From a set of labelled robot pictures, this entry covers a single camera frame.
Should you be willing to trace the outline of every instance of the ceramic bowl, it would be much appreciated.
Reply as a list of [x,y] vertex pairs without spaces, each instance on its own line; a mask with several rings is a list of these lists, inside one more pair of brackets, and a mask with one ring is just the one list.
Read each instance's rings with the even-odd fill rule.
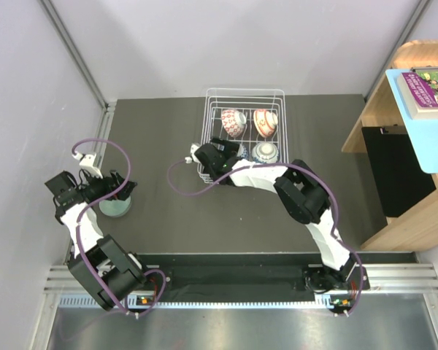
[[276,131],[278,119],[274,112],[257,109],[253,112],[253,122],[258,133],[266,139]]
[[243,133],[247,125],[247,117],[245,114],[236,109],[224,109],[220,114],[220,119],[227,134],[233,138]]
[[279,149],[271,142],[260,142],[251,151],[251,157],[257,163],[276,163],[279,160]]
[[248,160],[248,149],[244,144],[240,144],[239,151],[237,153],[237,157]]

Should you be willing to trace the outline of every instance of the white wire dish rack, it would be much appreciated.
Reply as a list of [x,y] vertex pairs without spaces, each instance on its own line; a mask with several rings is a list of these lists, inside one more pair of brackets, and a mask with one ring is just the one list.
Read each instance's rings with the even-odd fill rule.
[[[236,138],[227,134],[220,118],[222,111],[236,109],[247,118],[245,130]],[[268,138],[261,136],[253,122],[253,112],[267,109],[277,115],[276,131]],[[251,150],[260,142],[271,142],[279,149],[280,161],[288,163],[287,118],[285,116],[285,94],[280,89],[242,89],[212,87],[207,90],[204,102],[203,131],[201,144],[210,142],[215,136],[219,139],[235,141],[246,147],[248,160]],[[209,174],[205,174],[203,166],[198,165],[198,174],[207,184],[212,182]]]

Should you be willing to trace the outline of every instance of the metal platform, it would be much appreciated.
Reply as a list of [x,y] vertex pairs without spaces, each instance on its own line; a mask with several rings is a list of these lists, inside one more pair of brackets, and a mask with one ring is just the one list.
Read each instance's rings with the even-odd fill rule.
[[[137,322],[123,314],[106,317],[101,309],[58,308],[44,349],[438,350],[422,295],[366,295],[349,319],[323,312],[327,311],[156,309]],[[78,335],[100,317],[104,318]],[[75,337],[63,341],[61,336]]]
[[[402,322],[402,317],[407,317],[407,319],[410,320],[407,322],[407,325],[402,326],[402,332],[405,332],[404,337],[407,336],[409,330],[413,334],[410,335],[411,339],[416,339],[416,335],[423,334],[422,339],[417,339],[416,341],[413,341],[411,344],[412,346],[409,347],[409,349],[438,349],[438,278],[433,266],[431,264],[399,263],[366,264],[364,265],[364,267],[366,268],[370,280],[371,289],[362,292],[363,295],[360,310],[357,310],[354,316],[351,317],[351,319],[356,319],[357,322],[354,323],[352,321],[349,321],[349,323],[347,324],[349,324],[350,327],[355,330],[363,327],[358,324],[359,322],[362,324],[364,322],[366,322],[367,324],[371,324],[372,322],[375,322],[376,319],[379,319],[376,322],[381,322],[381,319],[383,319],[379,309],[381,308],[382,310],[384,310],[384,312],[386,312],[386,317],[391,319],[392,322],[393,319],[395,319],[396,317],[399,318],[399,322]],[[138,291],[130,295],[128,303],[131,308],[142,308],[141,306],[136,305],[136,299],[138,295],[142,295],[143,293],[145,293],[146,295],[150,294],[150,292]],[[326,324],[328,322],[327,319],[330,318],[322,318],[322,313],[326,314],[327,316],[329,312],[323,309],[327,308],[327,305],[329,303],[329,295],[337,293],[340,292],[331,291],[327,295],[317,296],[314,300],[311,301],[296,300],[291,302],[283,301],[268,303],[206,303],[175,301],[161,302],[155,307],[154,312],[152,312],[152,316],[150,315],[148,318],[146,318],[147,324],[145,324],[145,326],[149,328],[155,327],[156,329],[160,329],[160,326],[157,324],[156,320],[161,318],[163,322],[171,322],[169,321],[171,317],[173,319],[183,317],[185,319],[188,319],[189,322],[193,322],[194,324],[196,324],[199,321],[197,319],[198,317],[202,318],[204,315],[209,315],[209,317],[217,318],[218,313],[221,312],[224,313],[223,316],[225,317],[225,319],[228,319],[230,322],[234,322],[236,318],[241,319],[242,317],[245,317],[246,319],[248,319],[248,317],[252,317],[252,319],[248,319],[248,321],[251,323],[256,323],[256,320],[254,320],[254,318],[257,316],[263,317],[265,319],[271,317],[272,320],[269,321],[276,322],[274,318],[279,315],[279,317],[283,317],[283,319],[288,319],[289,322],[293,320],[292,322],[317,322],[318,324]],[[138,327],[136,326],[136,322],[129,323],[129,320],[126,318],[124,319],[124,321],[121,321],[120,318],[122,316],[111,316],[110,319],[112,319],[112,321],[104,321],[101,322],[100,325],[94,325],[93,331],[91,333],[92,335],[81,335],[80,340],[75,341],[70,347],[65,347],[69,344],[60,343],[58,332],[54,330],[54,332],[52,333],[52,325],[54,324],[54,322],[55,324],[58,324],[59,327],[64,328],[65,332],[71,333],[81,328],[87,320],[92,319],[94,316],[105,318],[103,316],[104,312],[94,303],[94,301],[85,293],[82,287],[73,279],[72,275],[68,272],[68,269],[65,265],[57,265],[51,268],[49,276],[47,278],[47,283],[45,285],[44,294],[45,301],[42,305],[41,319],[39,320],[39,324],[36,327],[32,349],[80,349],[80,347],[82,346],[80,342],[81,339],[88,340],[88,337],[93,337],[94,332],[98,334],[98,337],[105,339],[107,344],[112,343],[113,345],[115,343],[113,343],[112,340],[108,339],[105,335],[105,329],[107,328],[108,324],[112,324],[113,327],[119,327],[118,325],[120,324],[120,322],[122,322],[122,324],[126,324],[126,326],[130,329],[132,327]],[[300,311],[300,313],[287,314],[288,312],[292,311]],[[418,319],[413,321],[411,317],[414,316],[417,318],[420,317],[421,320]],[[188,326],[189,324],[183,324],[182,322],[174,323],[175,329],[171,331],[175,334],[180,333],[180,329],[182,327],[185,328],[184,331],[186,332],[188,331],[188,327],[190,327]],[[339,329],[339,327],[344,326],[336,325],[335,327],[336,329]],[[324,328],[326,329],[326,332],[334,332],[332,326],[330,326],[329,324],[325,325]],[[428,335],[428,329],[433,330],[432,335]],[[397,344],[397,346],[400,346],[401,344],[404,344],[406,346],[405,342],[402,343],[403,340],[400,334],[391,336],[394,337],[393,339],[390,339],[391,345]],[[135,340],[130,343],[130,346],[128,346],[128,343],[126,343],[127,347],[125,347],[124,349],[135,349],[134,347],[130,347],[134,346],[134,344],[136,343]],[[251,349],[251,343],[253,342],[244,341],[242,349]],[[428,348],[420,347],[420,345],[425,346],[427,343],[429,344]],[[199,347],[185,347],[179,349],[205,349],[204,346],[205,343],[201,343],[201,346]],[[373,343],[370,346],[364,347],[364,349],[379,349],[379,346],[380,344]],[[147,345],[146,349],[155,349],[155,347],[150,347],[149,345]]]

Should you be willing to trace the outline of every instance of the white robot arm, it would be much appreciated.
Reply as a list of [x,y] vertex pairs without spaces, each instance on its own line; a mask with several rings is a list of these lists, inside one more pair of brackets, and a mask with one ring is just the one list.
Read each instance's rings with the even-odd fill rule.
[[[77,221],[78,216],[89,203],[119,188],[124,178],[117,171],[110,171],[110,176],[102,176],[95,166],[97,162],[95,154],[77,154],[75,157],[80,161],[80,176],[84,174],[85,182],[81,181],[78,184],[73,175],[63,171],[47,181],[45,185],[54,195],[55,218],[68,227],[74,243],[74,252],[68,261],[70,273],[103,309],[110,310],[115,305],[114,301],[91,275],[81,257],[82,252],[76,237],[77,226],[80,226],[82,250],[89,263],[118,300],[122,300],[146,282],[143,274],[146,268],[132,253],[126,253],[110,235],[102,234],[97,225],[96,212],[92,208],[83,214],[80,222]],[[136,185],[136,182],[128,181],[117,195],[107,200],[126,200]],[[111,265],[112,268],[102,273],[99,269],[104,265]]]
[[[255,162],[237,157],[237,143],[213,138],[211,143],[201,146],[193,144],[191,160],[204,166],[213,180],[238,168],[249,167],[231,174],[221,181],[237,187],[254,187],[279,195],[289,214],[304,224],[317,244],[323,265],[341,281],[347,280],[352,273],[355,262],[350,252],[341,245],[337,229],[331,234],[334,225],[329,196],[326,191],[309,176],[289,169],[287,166],[254,168]],[[294,165],[311,169],[301,160]]]

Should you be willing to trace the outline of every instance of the gray floor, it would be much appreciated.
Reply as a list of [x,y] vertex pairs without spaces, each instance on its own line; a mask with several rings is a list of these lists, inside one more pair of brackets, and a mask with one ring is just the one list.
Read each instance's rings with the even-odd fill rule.
[[[359,95],[288,96],[290,159],[300,158],[335,192],[339,231],[356,249],[385,225],[366,155],[341,153],[364,107]],[[122,100],[109,138],[131,158],[139,186],[126,216],[98,216],[99,225],[133,252],[316,252],[307,229],[293,221],[276,195],[250,188],[217,187],[185,198],[170,189],[167,168],[201,138],[203,98]],[[104,170],[126,171],[108,147]],[[184,191],[204,187],[194,165],[181,165],[174,183]]]
[[354,314],[323,310],[154,310],[138,322],[101,309],[58,309],[49,350],[438,350],[421,295],[367,295]]

